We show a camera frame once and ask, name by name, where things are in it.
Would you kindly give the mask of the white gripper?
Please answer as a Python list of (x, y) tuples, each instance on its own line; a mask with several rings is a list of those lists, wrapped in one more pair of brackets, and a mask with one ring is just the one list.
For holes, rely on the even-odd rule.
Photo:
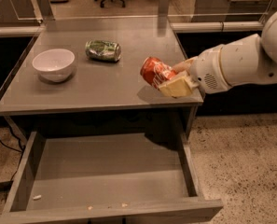
[(222, 65), (228, 46), (218, 45), (205, 50), (199, 56), (173, 65), (173, 70), (179, 74), (160, 84), (159, 91), (167, 97), (177, 98), (191, 95), (198, 84), (208, 94), (230, 90), (232, 86), (226, 80)]

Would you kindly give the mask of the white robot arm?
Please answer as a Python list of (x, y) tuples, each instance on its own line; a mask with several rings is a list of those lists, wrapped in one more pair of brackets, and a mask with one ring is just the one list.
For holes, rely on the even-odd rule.
[(277, 11), (260, 35), (207, 49), (173, 69), (177, 75), (158, 85), (170, 97), (189, 96), (197, 87), (211, 94), (244, 84), (277, 84)]

